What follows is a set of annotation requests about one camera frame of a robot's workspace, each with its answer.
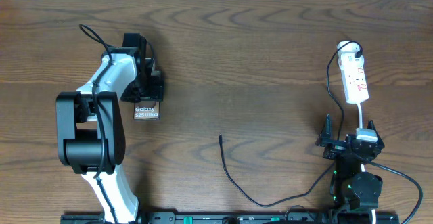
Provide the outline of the white usb charger adapter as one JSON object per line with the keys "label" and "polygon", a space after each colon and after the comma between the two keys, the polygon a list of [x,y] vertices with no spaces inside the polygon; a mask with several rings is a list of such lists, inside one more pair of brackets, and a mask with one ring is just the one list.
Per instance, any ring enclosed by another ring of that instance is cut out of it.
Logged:
{"label": "white usb charger adapter", "polygon": [[356,41],[338,43],[338,64],[341,69],[347,66],[362,67],[364,65],[363,48]]}

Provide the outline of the white power strip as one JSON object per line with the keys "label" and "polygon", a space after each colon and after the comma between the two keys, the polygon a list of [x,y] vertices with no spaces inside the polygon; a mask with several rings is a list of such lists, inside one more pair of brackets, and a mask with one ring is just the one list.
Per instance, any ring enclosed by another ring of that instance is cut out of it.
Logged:
{"label": "white power strip", "polygon": [[364,70],[364,57],[355,57],[354,53],[344,52],[339,55],[338,65],[341,70],[345,99],[348,104],[360,104],[369,99]]}

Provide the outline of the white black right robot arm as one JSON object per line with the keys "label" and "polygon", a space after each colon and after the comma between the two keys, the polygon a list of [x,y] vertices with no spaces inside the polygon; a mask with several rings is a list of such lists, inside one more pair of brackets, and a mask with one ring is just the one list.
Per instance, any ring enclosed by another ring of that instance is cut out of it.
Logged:
{"label": "white black right robot arm", "polygon": [[331,189],[335,204],[333,216],[368,214],[376,209],[382,178],[362,169],[384,148],[373,121],[369,121],[366,129],[358,128],[355,134],[348,134],[340,141],[332,138],[331,118],[327,116],[315,145],[323,147],[323,157],[335,163]]}

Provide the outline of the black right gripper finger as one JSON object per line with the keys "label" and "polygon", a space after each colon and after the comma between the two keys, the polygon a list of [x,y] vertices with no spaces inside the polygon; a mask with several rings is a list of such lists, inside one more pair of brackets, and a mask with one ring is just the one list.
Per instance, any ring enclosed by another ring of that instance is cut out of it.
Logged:
{"label": "black right gripper finger", "polygon": [[323,128],[315,142],[316,146],[327,146],[333,142],[331,116],[328,114],[325,118]]}
{"label": "black right gripper finger", "polygon": [[374,125],[374,122],[372,120],[370,120],[368,122],[367,128],[371,129],[371,130],[373,130],[375,132],[375,136],[377,137],[376,143],[378,145],[384,145],[384,142],[382,141],[382,138],[380,137],[380,135],[379,135],[379,133],[378,133],[378,131],[377,131],[375,125]]}

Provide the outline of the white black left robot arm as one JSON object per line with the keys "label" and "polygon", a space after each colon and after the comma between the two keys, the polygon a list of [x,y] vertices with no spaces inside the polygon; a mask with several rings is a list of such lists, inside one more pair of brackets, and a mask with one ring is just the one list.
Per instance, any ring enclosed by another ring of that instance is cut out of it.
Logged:
{"label": "white black left robot arm", "polygon": [[92,187],[104,210],[100,223],[142,223],[122,167],[126,139],[119,103],[159,104],[164,82],[141,34],[126,33],[120,47],[104,47],[89,81],[56,98],[58,156]]}

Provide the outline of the Galaxy smartphone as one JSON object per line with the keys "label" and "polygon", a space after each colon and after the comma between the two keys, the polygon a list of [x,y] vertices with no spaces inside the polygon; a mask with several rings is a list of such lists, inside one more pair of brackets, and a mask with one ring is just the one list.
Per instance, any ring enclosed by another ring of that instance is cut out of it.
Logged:
{"label": "Galaxy smartphone", "polygon": [[134,104],[135,120],[159,120],[160,119],[160,102],[158,101],[141,101]]}

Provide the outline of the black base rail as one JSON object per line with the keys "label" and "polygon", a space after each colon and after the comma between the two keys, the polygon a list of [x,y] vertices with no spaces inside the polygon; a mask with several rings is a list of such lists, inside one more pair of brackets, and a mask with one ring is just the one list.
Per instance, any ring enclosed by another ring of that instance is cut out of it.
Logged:
{"label": "black base rail", "polygon": [[[78,223],[111,223],[104,219],[103,214],[98,215],[62,215],[61,224],[78,224]],[[332,223],[324,214],[317,217],[317,213],[304,211],[292,211],[288,214],[267,213],[181,213],[173,212],[148,212],[139,214],[137,220],[130,223],[143,224],[259,224],[259,223]],[[368,215],[363,214],[341,214],[338,216],[338,222],[335,223],[372,223]],[[388,213],[376,214],[376,222],[379,224],[400,223],[398,215]]]}

